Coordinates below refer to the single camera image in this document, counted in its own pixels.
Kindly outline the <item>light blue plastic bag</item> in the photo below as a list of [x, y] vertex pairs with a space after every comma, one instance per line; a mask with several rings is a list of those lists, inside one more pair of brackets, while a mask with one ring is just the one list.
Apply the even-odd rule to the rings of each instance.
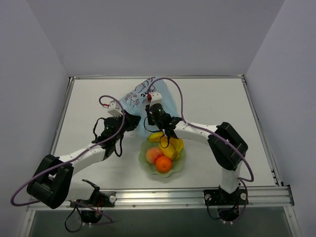
[[[158, 129], [155, 125], [148, 125], [148, 120], [145, 119], [147, 116], [145, 106], [150, 103], [147, 99], [148, 88], [154, 80], [155, 78], [148, 78], [142, 81], [120, 99], [120, 103], [129, 114], [141, 117], [136, 128], [138, 135], [141, 137], [147, 137], [150, 131], [157, 131]], [[163, 80], [154, 83], [150, 88], [150, 92], [159, 92], [162, 95], [162, 106], [164, 110], [173, 117], [179, 116], [175, 101], [171, 96], [167, 84]]]

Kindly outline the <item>yellow fake banana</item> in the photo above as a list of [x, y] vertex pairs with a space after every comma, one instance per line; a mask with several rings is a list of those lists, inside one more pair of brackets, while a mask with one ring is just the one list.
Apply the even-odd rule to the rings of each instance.
[[177, 160], [180, 157], [180, 153], [184, 149], [184, 143], [182, 139], [175, 139], [172, 137], [168, 139], [168, 137], [165, 136], [162, 132], [152, 133], [148, 137], [148, 141], [152, 143], [157, 143], [158, 146], [159, 144], [162, 145], [163, 143], [168, 144], [168, 145], [171, 144], [178, 153], [178, 156], [175, 160]]

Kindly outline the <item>yellow fake lemon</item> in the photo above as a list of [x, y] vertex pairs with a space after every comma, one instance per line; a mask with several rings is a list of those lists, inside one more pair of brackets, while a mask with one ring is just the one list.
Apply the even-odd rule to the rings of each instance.
[[164, 156], [170, 158], [171, 160], [175, 160], [177, 158], [178, 153], [171, 144], [168, 145], [163, 143], [162, 145], [159, 144], [158, 147], [160, 148]]

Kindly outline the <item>pink fake peach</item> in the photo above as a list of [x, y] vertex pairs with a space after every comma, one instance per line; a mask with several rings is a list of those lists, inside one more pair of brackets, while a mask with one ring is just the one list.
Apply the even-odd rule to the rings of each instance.
[[163, 156], [163, 152], [158, 147], [152, 147], [146, 151], [146, 160], [149, 164], [155, 164], [156, 160]]

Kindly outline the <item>orange fake fruit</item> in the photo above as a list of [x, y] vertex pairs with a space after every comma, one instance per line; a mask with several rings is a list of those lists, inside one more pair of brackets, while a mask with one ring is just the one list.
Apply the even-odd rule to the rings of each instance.
[[156, 160], [155, 167], [158, 172], [167, 173], [172, 168], [172, 160], [166, 156], [161, 156]]

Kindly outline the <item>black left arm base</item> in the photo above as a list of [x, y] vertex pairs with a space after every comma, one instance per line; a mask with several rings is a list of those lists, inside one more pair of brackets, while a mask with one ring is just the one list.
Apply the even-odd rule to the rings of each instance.
[[[87, 179], [82, 179], [82, 181], [92, 187], [92, 193], [88, 196], [88, 199], [76, 198], [70, 201], [70, 207], [73, 210], [64, 222], [64, 227], [69, 233], [78, 232], [85, 224], [92, 227], [113, 224], [115, 222], [113, 218], [107, 215], [101, 208], [115, 207], [117, 200], [116, 193], [114, 191], [102, 193], [98, 185]], [[70, 229], [67, 225], [69, 218], [73, 214], [79, 217], [79, 226], [75, 230]]]

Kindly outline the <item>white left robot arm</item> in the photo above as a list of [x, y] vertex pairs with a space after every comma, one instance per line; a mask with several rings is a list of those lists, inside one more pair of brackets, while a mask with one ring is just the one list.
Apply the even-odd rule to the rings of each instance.
[[102, 162], [112, 154], [117, 157], [116, 144], [122, 143], [124, 133], [136, 129], [141, 117], [128, 112], [124, 116], [104, 118], [104, 130], [87, 148], [68, 155], [55, 157], [46, 155], [27, 185], [27, 193], [52, 209], [58, 208], [65, 201], [80, 201], [88, 207], [94, 207], [109, 198], [100, 192], [100, 187], [91, 181], [83, 182], [91, 189], [83, 191], [72, 184], [72, 177], [94, 163]]

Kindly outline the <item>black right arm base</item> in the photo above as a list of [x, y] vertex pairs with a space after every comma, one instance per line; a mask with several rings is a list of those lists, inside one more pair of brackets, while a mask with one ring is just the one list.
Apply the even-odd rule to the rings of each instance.
[[249, 204], [247, 187], [237, 187], [231, 194], [221, 187], [206, 189], [203, 195], [208, 216], [227, 225], [233, 225], [244, 214]]

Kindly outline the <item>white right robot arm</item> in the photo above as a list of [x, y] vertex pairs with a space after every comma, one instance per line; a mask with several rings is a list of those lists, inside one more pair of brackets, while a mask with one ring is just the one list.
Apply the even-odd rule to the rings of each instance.
[[227, 122], [217, 126], [185, 123], [182, 118], [168, 114], [160, 103], [147, 105], [145, 111], [148, 124], [155, 125], [162, 132], [158, 141], [165, 147], [181, 139], [210, 147], [222, 167], [219, 198], [223, 203], [232, 203], [237, 198], [241, 163], [248, 150], [248, 145], [236, 130]]

